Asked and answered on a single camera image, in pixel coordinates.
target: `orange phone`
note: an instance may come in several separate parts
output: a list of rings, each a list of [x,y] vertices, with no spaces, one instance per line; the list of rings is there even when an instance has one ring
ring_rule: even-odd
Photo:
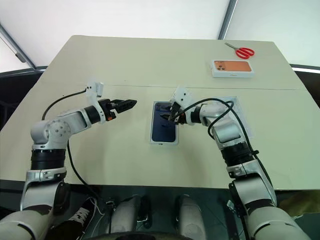
[[[247,61],[214,61],[218,71],[226,72],[251,72],[252,69]]]

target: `table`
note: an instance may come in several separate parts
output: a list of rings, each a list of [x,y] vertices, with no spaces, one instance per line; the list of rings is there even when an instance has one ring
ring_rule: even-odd
[[[150,69],[150,66],[154,67],[154,71],[156,71],[155,62],[158,61],[157,66],[161,66],[162,69],[164,66],[161,65],[157,53],[150,52],[152,64],[146,65],[147,71],[123,71],[120,73],[121,77],[116,78],[119,81],[117,83],[114,68],[118,70],[121,68],[112,61],[119,57],[116,51],[104,55],[105,67],[98,64],[101,56],[97,56],[95,51],[91,53],[89,51],[97,46],[94,44],[96,41],[105,41],[108,43],[107,48],[113,49],[117,46],[117,39],[73,36],[62,48],[0,133],[1,179],[18,181],[25,179],[26,171],[30,169],[31,126],[39,121],[43,111],[51,102],[63,95],[84,89],[90,73],[96,73],[94,77],[106,83],[103,98],[135,99],[137,104],[133,109],[119,114],[115,120],[104,125],[97,123],[91,129],[71,137],[70,146],[74,164],[80,175],[89,184],[228,187],[231,179],[225,169],[224,160],[215,142],[208,136],[207,129],[202,125],[181,126],[177,146],[149,143],[153,102],[169,100],[177,84],[185,83],[196,100],[219,96],[238,97],[246,121],[253,133],[251,144],[254,149],[260,151],[259,158],[276,189],[320,188],[320,182],[316,180],[320,167],[320,110],[273,43],[246,42],[248,43],[246,46],[253,48],[258,53],[264,51],[264,46],[273,49],[273,52],[271,50],[270,52],[274,55],[273,59],[278,60],[278,66],[281,68],[275,69],[275,72],[280,73],[283,82],[275,81],[272,78],[274,72],[267,71],[265,73],[268,75],[264,76],[264,80],[260,78],[250,81],[225,79],[219,82],[210,77],[191,81],[189,77],[185,81],[183,78],[174,81],[172,74],[186,76],[185,73],[175,72],[174,67],[166,71],[165,80],[158,81],[160,77],[152,74],[153,70]],[[180,41],[133,38],[119,38],[118,40],[120,43],[123,41],[127,43],[126,49],[129,48],[128,45],[132,41],[135,46],[132,49],[135,49],[136,52],[139,52],[139,49],[136,49],[139,42],[141,42],[140,51],[143,52],[145,46],[149,49],[152,49],[151,46],[167,49],[170,42],[173,46],[178,46]],[[219,40],[190,41],[195,48],[215,49],[216,45],[221,45]],[[87,55],[88,58],[79,58],[80,53],[72,51],[72,49],[80,49],[81,43],[83,51],[86,52],[83,55]],[[232,41],[232,44],[243,45],[243,42]],[[231,58],[230,54],[226,53],[226,55],[226,58]],[[175,60],[171,58],[170,61],[175,61],[179,65],[179,57],[172,56],[175,57]],[[186,61],[184,58],[185,55],[180,56],[182,62]],[[162,61],[169,68],[169,65],[166,65],[167,60],[162,59]],[[264,58],[255,61],[255,66],[269,64]],[[197,66],[193,65],[187,67],[186,71],[189,73],[194,71],[194,74],[200,73]],[[235,87],[232,87],[229,80],[233,81]],[[86,106],[84,95],[74,96],[57,103],[49,111],[47,118],[53,118],[62,111]],[[65,165],[67,168],[65,181],[79,184],[80,181],[73,173],[68,157]]]

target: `shoelace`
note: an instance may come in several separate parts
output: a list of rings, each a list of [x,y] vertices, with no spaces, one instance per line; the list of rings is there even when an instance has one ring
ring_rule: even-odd
[[[81,225],[83,226],[85,224],[87,216],[89,215],[89,212],[89,210],[80,207],[79,210],[69,220],[81,223]]]

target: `smartphone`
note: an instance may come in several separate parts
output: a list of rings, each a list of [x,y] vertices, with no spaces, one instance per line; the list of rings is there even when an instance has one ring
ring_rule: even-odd
[[[170,102],[156,101],[153,104],[150,142],[153,144],[177,144],[178,126],[161,117],[161,114],[170,113]]]
[[[247,61],[214,61],[218,71],[226,72],[251,72],[252,69]]]

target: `white box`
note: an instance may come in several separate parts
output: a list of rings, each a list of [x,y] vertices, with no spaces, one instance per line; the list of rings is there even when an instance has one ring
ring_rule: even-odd
[[[239,69],[247,69],[247,71],[246,70],[242,70],[242,71],[228,70],[227,69],[228,62],[229,62],[229,65],[231,64],[231,62],[233,64],[233,68],[231,69],[239,68]],[[250,65],[249,61],[246,61],[246,60],[212,60],[211,73],[214,78],[252,78],[255,75],[255,72],[252,66]]]

